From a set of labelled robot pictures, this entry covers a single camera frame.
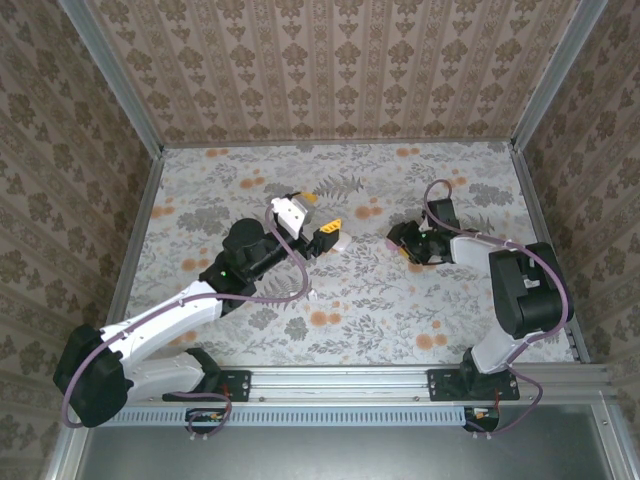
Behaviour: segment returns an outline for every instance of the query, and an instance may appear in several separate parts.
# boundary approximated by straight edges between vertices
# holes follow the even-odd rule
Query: gray floor
[[[588,407],[542,407],[489,441],[461,428],[99,428],[78,479],[610,479]]]

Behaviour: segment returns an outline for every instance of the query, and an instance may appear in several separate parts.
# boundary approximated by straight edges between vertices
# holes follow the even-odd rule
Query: cable
[[[425,212],[426,212],[427,216],[431,220],[433,220],[436,224],[440,225],[441,227],[444,227],[444,228],[446,228],[448,230],[451,230],[452,232],[458,233],[460,235],[464,235],[464,236],[471,237],[471,238],[478,238],[480,240],[484,240],[485,242],[492,243],[492,244],[497,245],[499,247],[513,248],[513,249],[519,250],[520,252],[522,252],[525,255],[527,255],[529,258],[533,259],[533,261],[536,262],[538,265],[540,265],[540,267],[542,267],[542,269],[547,273],[549,278],[551,278],[553,283],[556,285],[556,288],[558,289],[558,293],[560,294],[560,301],[562,303],[562,313],[560,314],[560,321],[558,322],[558,324],[555,327],[553,327],[551,330],[549,330],[548,332],[543,332],[543,333],[541,333],[539,335],[535,335],[535,336],[525,340],[507,358],[507,361],[506,361],[507,370],[509,372],[511,372],[514,376],[516,376],[517,378],[519,378],[519,379],[521,379],[521,380],[523,380],[523,381],[525,381],[527,383],[530,383],[530,384],[534,385],[535,387],[537,387],[538,388],[538,395],[533,400],[531,405],[529,405],[529,407],[527,407],[527,409],[522,413],[522,415],[520,415],[516,420],[511,422],[509,425],[507,425],[505,427],[502,427],[502,428],[500,428],[498,430],[495,430],[495,431],[491,432],[490,434],[488,432],[485,432],[485,434],[487,436],[506,433],[509,430],[511,430],[513,427],[515,427],[517,424],[519,424],[522,420],[524,420],[524,418],[527,415],[529,415],[538,406],[538,404],[540,403],[540,400],[542,400],[542,395],[543,395],[542,385],[540,385],[540,383],[536,382],[532,378],[529,378],[529,377],[521,374],[517,370],[515,370],[512,367],[512,364],[515,361],[515,359],[518,358],[522,354],[522,352],[524,352],[529,347],[529,345],[531,345],[533,342],[537,342],[538,340],[542,340],[544,338],[552,337],[552,336],[554,336],[556,333],[558,333],[560,330],[562,330],[564,328],[564,326],[566,325],[566,323],[567,323],[567,321],[569,319],[569,296],[568,296],[568,293],[567,293],[567,290],[566,290],[564,284],[562,283],[562,280],[560,280],[559,275],[556,272],[553,271],[553,269],[549,266],[548,263],[546,263],[542,258],[540,258],[538,255],[536,255],[532,251],[528,250],[527,247],[525,247],[524,245],[512,242],[510,240],[506,240],[506,241],[505,240],[501,240],[499,238],[492,237],[491,235],[486,235],[484,233],[468,232],[466,230],[461,230],[461,229],[453,227],[453,226],[443,222],[439,218],[437,218],[433,214],[431,209],[429,208],[429,204],[427,202],[427,198],[429,196],[429,192],[433,189],[433,187],[435,187],[439,183],[442,183],[442,184],[446,185],[447,190],[448,190],[447,198],[451,198],[451,193],[453,192],[453,187],[451,186],[451,183],[449,183],[449,181],[444,180],[444,179],[435,180],[434,182],[432,182],[427,187],[427,190],[424,192],[423,203],[424,203]],[[467,422],[467,423],[470,424],[473,427],[477,427],[477,425],[474,425],[471,422]]]
[[[207,437],[213,437],[216,433],[220,432],[220,430],[222,430],[222,427],[224,427],[224,425],[229,421],[229,417],[231,417],[231,411],[233,409],[233,406],[231,404],[231,400],[229,399],[229,397],[225,395],[220,395],[218,393],[181,393],[181,392],[176,392],[176,393],[173,393],[172,395],[175,395],[176,397],[184,397],[184,398],[213,398],[216,400],[223,400],[226,403],[225,412],[224,412],[224,416],[222,417],[222,420],[220,420],[220,423],[218,423],[218,425],[214,427],[213,430],[205,434]],[[193,420],[205,414],[206,412],[199,411],[199,412],[193,412],[189,416],[187,430],[191,434],[191,439],[194,439],[195,436],[198,435],[196,432],[193,431]]]
[[[119,333],[117,333],[116,335],[114,335],[104,343],[100,344],[95,350],[93,350],[89,355],[87,355],[87,358],[85,358],[84,361],[80,364],[80,366],[77,368],[77,370],[71,377],[71,380],[69,381],[69,384],[67,385],[67,389],[64,393],[64,398],[62,400],[61,416],[62,416],[62,423],[64,425],[66,425],[69,428],[82,428],[84,426],[81,422],[74,423],[69,419],[69,405],[71,403],[71,395],[73,394],[73,391],[76,388],[78,380],[80,379],[82,374],[85,372],[87,367],[91,364],[91,362],[93,362],[93,360],[95,360],[95,358],[98,355],[100,355],[100,353],[102,353],[104,350],[109,348],[109,346],[111,346],[118,340],[126,338],[129,334],[131,334],[137,328],[141,327],[147,322],[150,322],[154,318],[159,317],[160,315],[166,312],[169,312],[174,308],[182,307],[186,303],[191,303],[198,300],[204,300],[209,298],[215,298],[217,300],[242,300],[245,302],[255,302],[255,303],[289,303],[289,302],[293,302],[294,300],[298,300],[299,298],[302,298],[307,293],[307,290],[309,288],[309,275],[307,274],[307,270],[302,260],[295,255],[292,248],[287,244],[285,239],[282,238],[282,235],[280,235],[280,232],[278,232],[277,227],[273,224],[273,221],[271,218],[272,211],[273,211],[273,205],[269,205],[269,207],[267,208],[267,211],[265,212],[265,222],[267,224],[267,228],[273,234],[276,240],[278,240],[278,242],[282,245],[285,251],[289,254],[291,259],[293,260],[293,263],[295,263],[296,266],[300,269],[300,272],[302,273],[302,287],[300,288],[300,291],[295,295],[292,295],[286,298],[249,297],[245,295],[234,295],[230,293],[200,293],[198,295],[191,295],[189,297],[181,298],[180,300],[176,300],[173,303],[165,305],[164,307],[149,313],[148,315],[142,317],[137,322],[134,322],[131,325],[129,325],[127,328],[121,330]]]

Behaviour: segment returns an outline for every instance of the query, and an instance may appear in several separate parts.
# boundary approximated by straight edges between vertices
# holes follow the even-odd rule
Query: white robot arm
[[[344,249],[349,237],[341,234],[339,220],[311,230],[313,207],[309,200],[310,194],[272,200],[270,211],[282,241],[306,259],[331,248]],[[54,382],[67,394],[84,426],[106,422],[129,402],[172,392],[210,393],[218,387],[220,368],[202,349],[188,349],[172,358],[146,359],[179,335],[250,300],[256,293],[255,282],[288,255],[274,233],[265,233],[262,224],[252,218],[234,223],[222,245],[214,263],[177,295],[101,330],[82,325],[72,332]],[[216,298],[217,294],[226,298]],[[92,354],[95,358],[77,373]],[[77,383],[69,394],[67,387],[74,376]]]
[[[428,207],[438,220],[460,229],[451,199],[428,202]],[[471,236],[459,235],[424,215],[422,224],[415,221],[401,223],[391,229],[387,238],[412,263],[467,265],[491,276],[497,322],[482,341],[467,350],[460,371],[464,380],[461,388],[466,393],[476,398],[495,398],[492,381],[487,381],[488,377],[502,375],[508,378],[507,369],[512,359],[526,347],[524,344],[558,325],[562,317],[562,301],[556,282],[529,256],[520,250],[510,250],[475,238],[474,232],[468,233]],[[553,270],[566,292],[551,246],[536,243],[526,248]],[[568,304],[570,317],[573,311],[570,298]],[[489,390],[478,392],[484,386]]]

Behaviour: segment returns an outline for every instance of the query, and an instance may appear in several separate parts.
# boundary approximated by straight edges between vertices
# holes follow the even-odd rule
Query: damask wallpaper
[[[525,156],[590,352],[640,440],[640,1],[609,1]]]
[[[0,479],[38,478],[51,376],[104,322],[149,159],[55,1],[0,2]]]
[[[169,146],[507,138],[577,0],[90,0]]]

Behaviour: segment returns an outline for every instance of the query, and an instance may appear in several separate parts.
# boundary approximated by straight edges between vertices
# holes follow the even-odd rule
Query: floral tablecloth
[[[221,365],[457,363],[496,322],[490,279],[461,266],[410,265],[385,246],[389,229],[419,219],[425,186],[447,178],[463,227],[535,239],[506,143],[181,149],[165,151],[164,159],[128,315],[196,279],[229,227],[243,217],[262,219],[274,196],[315,193],[316,219],[341,218],[353,236],[345,253],[307,264],[317,298],[247,303],[178,337],[166,354],[196,345]],[[288,296],[299,287],[296,267],[282,262],[258,294]],[[572,355],[562,333],[521,359]]]

